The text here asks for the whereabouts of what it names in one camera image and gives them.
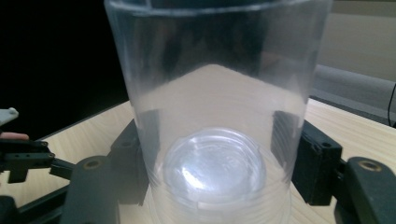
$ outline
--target gray wall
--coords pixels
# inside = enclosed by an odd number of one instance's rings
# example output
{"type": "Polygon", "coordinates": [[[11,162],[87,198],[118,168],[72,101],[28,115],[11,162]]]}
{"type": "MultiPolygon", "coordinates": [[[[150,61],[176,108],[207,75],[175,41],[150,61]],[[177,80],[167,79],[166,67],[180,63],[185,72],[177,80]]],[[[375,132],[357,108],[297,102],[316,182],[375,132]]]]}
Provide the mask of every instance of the gray wall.
{"type": "Polygon", "coordinates": [[[335,1],[318,63],[396,81],[396,2],[335,1]]]}

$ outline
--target table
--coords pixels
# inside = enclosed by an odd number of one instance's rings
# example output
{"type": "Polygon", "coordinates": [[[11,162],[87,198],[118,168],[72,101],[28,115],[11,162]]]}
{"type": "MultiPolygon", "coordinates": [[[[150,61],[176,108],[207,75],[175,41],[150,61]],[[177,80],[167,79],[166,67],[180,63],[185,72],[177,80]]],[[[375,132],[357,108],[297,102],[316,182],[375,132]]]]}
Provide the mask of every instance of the table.
{"type": "MultiPolygon", "coordinates": [[[[68,127],[45,139],[56,157],[77,163],[95,155],[106,155],[111,144],[134,117],[129,102],[68,127]]],[[[362,156],[385,163],[396,171],[396,130],[358,117],[315,100],[308,101],[305,119],[317,126],[344,148],[343,159],[362,156]]],[[[68,184],[67,180],[49,175],[48,169],[30,171],[27,181],[7,184],[7,172],[0,175],[0,195],[12,195],[17,206],[29,203],[68,184]]],[[[294,187],[290,223],[334,223],[331,206],[311,207],[294,187]]],[[[151,223],[149,207],[122,206],[121,220],[128,223],[151,223]]]]}

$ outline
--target wooden table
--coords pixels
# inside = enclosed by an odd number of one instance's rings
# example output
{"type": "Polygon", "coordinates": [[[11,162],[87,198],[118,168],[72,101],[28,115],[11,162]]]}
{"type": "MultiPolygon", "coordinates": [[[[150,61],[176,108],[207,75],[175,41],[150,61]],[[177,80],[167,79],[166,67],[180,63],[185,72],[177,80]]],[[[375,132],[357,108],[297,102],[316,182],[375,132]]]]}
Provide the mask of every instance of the wooden table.
{"type": "MultiPolygon", "coordinates": [[[[95,155],[106,155],[111,144],[134,117],[129,102],[111,108],[56,133],[45,141],[56,157],[77,163],[95,155]]],[[[343,158],[362,156],[385,163],[396,171],[396,130],[346,111],[309,100],[306,120],[317,126],[344,148],[343,158]]],[[[7,184],[8,173],[0,175],[0,195],[12,195],[17,206],[29,203],[68,184],[67,180],[49,175],[49,170],[30,171],[27,181],[7,184]]],[[[306,205],[294,187],[290,223],[334,223],[331,206],[306,205]]],[[[148,204],[122,206],[121,220],[127,223],[151,223],[148,204]]]]}

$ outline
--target transparent cup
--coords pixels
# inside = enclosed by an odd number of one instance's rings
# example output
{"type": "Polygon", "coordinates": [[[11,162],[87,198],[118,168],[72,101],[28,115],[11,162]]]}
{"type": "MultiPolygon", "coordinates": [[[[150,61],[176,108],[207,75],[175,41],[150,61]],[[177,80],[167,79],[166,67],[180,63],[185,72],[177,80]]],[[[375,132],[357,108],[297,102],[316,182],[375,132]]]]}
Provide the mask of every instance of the transparent cup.
{"type": "Polygon", "coordinates": [[[330,0],[106,0],[153,220],[282,223],[330,0]]]}

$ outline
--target black cable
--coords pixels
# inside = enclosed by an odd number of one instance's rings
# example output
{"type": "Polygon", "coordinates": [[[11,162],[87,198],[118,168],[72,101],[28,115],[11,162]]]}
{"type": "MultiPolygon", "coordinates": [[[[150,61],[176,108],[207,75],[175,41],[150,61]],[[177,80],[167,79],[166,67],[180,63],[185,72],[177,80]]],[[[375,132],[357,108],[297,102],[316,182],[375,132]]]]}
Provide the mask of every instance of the black cable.
{"type": "Polygon", "coordinates": [[[389,105],[388,105],[388,124],[390,127],[392,127],[392,125],[390,124],[390,105],[392,104],[392,99],[393,99],[393,94],[395,93],[395,89],[396,89],[396,83],[393,87],[392,95],[390,96],[389,105]]]}

